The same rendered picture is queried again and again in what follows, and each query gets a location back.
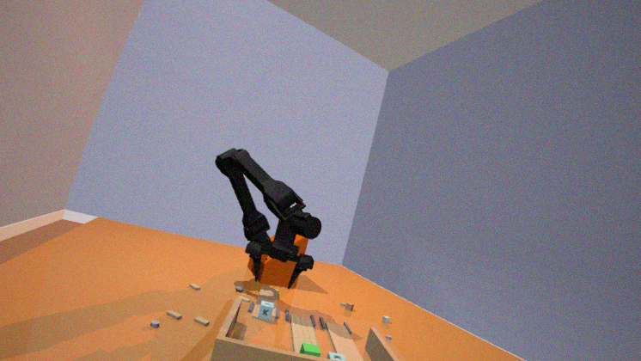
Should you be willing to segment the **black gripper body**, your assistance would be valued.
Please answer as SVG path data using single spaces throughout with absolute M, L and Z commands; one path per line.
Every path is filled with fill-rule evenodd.
M 276 237 L 277 234 L 282 235 L 282 238 L 284 238 L 286 240 L 289 240 L 290 238 L 293 238 L 294 241 L 295 241 L 295 239 L 296 239 L 296 234 L 288 232 L 288 231 L 284 231 L 284 230 L 281 230 L 281 229 L 276 229 L 276 233 L 274 235 L 274 238 Z M 263 244 L 264 243 L 250 241 L 246 246 L 246 253 L 251 254 L 251 255 L 253 255 L 255 257 L 258 257 L 258 258 L 259 258 L 259 256 L 261 254 L 269 255 L 271 250 L 269 248 L 263 247 Z M 300 253 L 299 256 L 298 255 L 296 256 L 295 260 L 290 259 L 290 258 L 288 258 L 287 260 L 296 262 L 298 267 L 301 267 L 301 268 L 304 268 L 304 269 L 309 269 L 309 270 L 313 269 L 314 259 L 313 259 L 313 257 L 311 255 L 301 254 Z

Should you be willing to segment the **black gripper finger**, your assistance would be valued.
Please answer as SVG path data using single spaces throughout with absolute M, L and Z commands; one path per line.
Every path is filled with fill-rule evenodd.
M 295 266 L 295 268 L 294 268 L 294 270 L 293 270 L 293 274 L 292 274 L 292 277 L 291 277 L 291 280 L 290 280 L 290 283 L 289 283 L 288 289 L 290 289 L 290 287 L 294 284 L 294 282 L 296 281 L 296 277 L 297 277 L 297 276 L 300 274 L 300 272 L 302 272 L 302 271 L 307 271 L 307 269 L 304 269 L 304 268 L 298 267 L 298 266 L 297 266 L 297 263 L 296 263 L 296 266 Z
M 253 259 L 253 264 L 254 264 L 254 267 L 255 267 L 255 281 L 258 280 L 258 276 L 259 276 L 259 265 L 260 265 L 261 255 L 258 258 L 258 257 L 255 257 L 255 256 L 249 254 L 249 256 Z

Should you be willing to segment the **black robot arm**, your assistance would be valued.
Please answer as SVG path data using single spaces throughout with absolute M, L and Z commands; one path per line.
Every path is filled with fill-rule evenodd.
M 217 156 L 215 164 L 222 174 L 229 177 L 240 204 L 244 236 L 248 241 L 264 243 L 263 247 L 271 250 L 270 258 L 281 260 L 283 263 L 286 263 L 288 258 L 295 260 L 299 246 L 293 244 L 293 238 L 286 240 L 280 234 L 271 240 L 267 233 L 267 230 L 270 230 L 269 224 L 265 216 L 257 211 L 244 175 L 262 193 L 268 210 L 279 219 L 277 229 L 309 240 L 320 234 L 321 221 L 312 217 L 310 213 L 302 212 L 306 207 L 303 200 L 282 181 L 274 180 L 265 172 L 247 150 L 232 149 L 224 152 Z M 294 203 L 296 205 L 290 208 Z

